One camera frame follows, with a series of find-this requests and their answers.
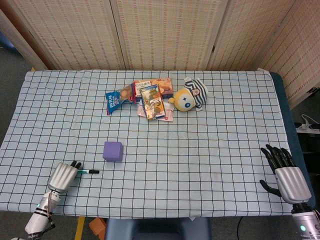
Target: yellow tape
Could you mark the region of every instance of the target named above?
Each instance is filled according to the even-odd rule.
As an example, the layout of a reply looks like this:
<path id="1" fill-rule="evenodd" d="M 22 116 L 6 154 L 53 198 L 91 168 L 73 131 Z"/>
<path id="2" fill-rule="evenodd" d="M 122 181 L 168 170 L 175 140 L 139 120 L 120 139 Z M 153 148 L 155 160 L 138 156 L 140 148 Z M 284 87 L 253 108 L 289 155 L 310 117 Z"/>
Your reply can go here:
<path id="1" fill-rule="evenodd" d="M 84 230 L 84 225 L 85 225 L 85 217 L 84 216 L 79 216 L 78 217 L 78 225 L 76 226 L 76 232 L 75 232 L 74 240 L 81 240 L 82 232 Z"/>

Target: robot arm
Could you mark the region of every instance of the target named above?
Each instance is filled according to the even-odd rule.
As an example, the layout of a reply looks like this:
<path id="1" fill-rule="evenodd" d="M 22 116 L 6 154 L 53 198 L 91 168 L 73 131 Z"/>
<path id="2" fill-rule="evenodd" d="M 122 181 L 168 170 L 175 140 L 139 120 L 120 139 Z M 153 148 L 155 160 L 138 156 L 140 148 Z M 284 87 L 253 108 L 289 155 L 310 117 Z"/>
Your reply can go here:
<path id="1" fill-rule="evenodd" d="M 298 228 L 301 239 L 320 239 L 320 216 L 307 201 L 311 192 L 305 177 L 299 167 L 296 167 L 291 154 L 284 148 L 266 145 L 261 151 L 268 160 L 279 189 L 272 188 L 264 180 L 260 180 L 262 187 L 271 194 L 282 197 L 285 202 L 292 204 L 292 217 Z"/>
<path id="2" fill-rule="evenodd" d="M 78 168 L 81 165 L 80 162 L 76 163 L 76 161 L 73 161 L 71 165 L 59 163 L 54 170 L 48 183 L 50 192 L 43 195 L 25 227 L 25 231 L 28 233 L 28 240 L 40 240 L 45 232 L 56 227 L 51 216 L 60 201 L 60 194 L 66 192 L 75 179 Z"/>

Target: green marker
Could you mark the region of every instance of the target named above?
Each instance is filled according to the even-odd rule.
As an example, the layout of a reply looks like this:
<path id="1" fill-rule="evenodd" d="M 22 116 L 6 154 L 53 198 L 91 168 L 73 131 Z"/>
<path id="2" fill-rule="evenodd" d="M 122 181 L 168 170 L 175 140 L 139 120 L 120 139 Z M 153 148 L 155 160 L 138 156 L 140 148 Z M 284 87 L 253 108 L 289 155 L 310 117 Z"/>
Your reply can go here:
<path id="1" fill-rule="evenodd" d="M 99 170 L 94 170 L 94 169 L 81 169 L 78 170 L 78 174 L 99 174 Z"/>

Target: yellow plush toy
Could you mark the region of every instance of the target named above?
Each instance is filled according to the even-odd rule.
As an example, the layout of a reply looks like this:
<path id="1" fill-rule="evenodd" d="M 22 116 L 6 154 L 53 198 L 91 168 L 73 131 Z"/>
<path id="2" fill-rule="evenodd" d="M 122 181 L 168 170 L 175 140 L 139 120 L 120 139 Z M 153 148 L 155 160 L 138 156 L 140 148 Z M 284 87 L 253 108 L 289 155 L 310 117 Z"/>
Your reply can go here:
<path id="1" fill-rule="evenodd" d="M 208 89 L 199 78 L 192 80 L 190 77 L 184 79 L 184 87 L 177 91 L 168 102 L 181 112 L 186 112 L 196 107 L 197 111 L 202 110 L 202 104 L 208 98 Z"/>

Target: striped hat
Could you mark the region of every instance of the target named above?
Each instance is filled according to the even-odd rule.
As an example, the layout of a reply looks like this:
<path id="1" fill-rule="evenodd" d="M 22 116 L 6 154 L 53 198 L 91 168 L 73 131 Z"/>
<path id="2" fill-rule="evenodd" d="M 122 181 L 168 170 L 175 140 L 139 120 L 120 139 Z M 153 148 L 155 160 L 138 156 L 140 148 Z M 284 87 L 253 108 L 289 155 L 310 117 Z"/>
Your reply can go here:
<path id="1" fill-rule="evenodd" d="M 202 109 L 202 104 L 204 104 L 208 98 L 208 89 L 206 85 L 199 79 L 192 80 L 190 77 L 184 79 L 184 87 L 188 89 L 195 100 L 195 107 L 197 110 Z"/>

